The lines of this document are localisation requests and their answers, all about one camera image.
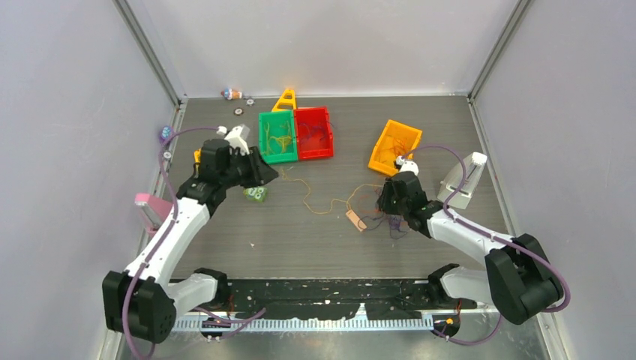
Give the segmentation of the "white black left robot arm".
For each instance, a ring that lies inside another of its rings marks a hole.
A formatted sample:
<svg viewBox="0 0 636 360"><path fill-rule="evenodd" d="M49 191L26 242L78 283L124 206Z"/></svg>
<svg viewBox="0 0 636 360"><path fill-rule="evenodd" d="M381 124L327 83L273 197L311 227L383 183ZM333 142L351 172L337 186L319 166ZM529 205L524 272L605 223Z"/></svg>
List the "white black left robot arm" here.
<svg viewBox="0 0 636 360"><path fill-rule="evenodd" d="M255 188L277 177L258 146L236 145L228 139L205 141L192 175L173 191L168 218L146 248L124 271L109 271L103 279L106 327L159 344L179 317L200 305L213 311L224 309L231 290L226 274L198 268L186 279L171 283L173 272L229 189Z"/></svg>

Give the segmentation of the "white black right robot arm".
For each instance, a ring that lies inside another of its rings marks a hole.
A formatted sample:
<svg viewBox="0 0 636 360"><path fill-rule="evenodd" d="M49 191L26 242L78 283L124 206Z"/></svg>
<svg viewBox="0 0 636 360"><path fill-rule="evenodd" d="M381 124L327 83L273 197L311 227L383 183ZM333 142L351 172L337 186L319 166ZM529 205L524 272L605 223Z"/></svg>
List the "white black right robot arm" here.
<svg viewBox="0 0 636 360"><path fill-rule="evenodd" d="M423 236L462 251L483 266L473 271L450 264L431 275L428 298L438 308L456 299L493 305L510 323L520 325L541 312L561 311L571 293L550 264L539 241L480 226L437 200L429 200L412 171L388 177L376 202L387 215L397 215Z"/></svg>

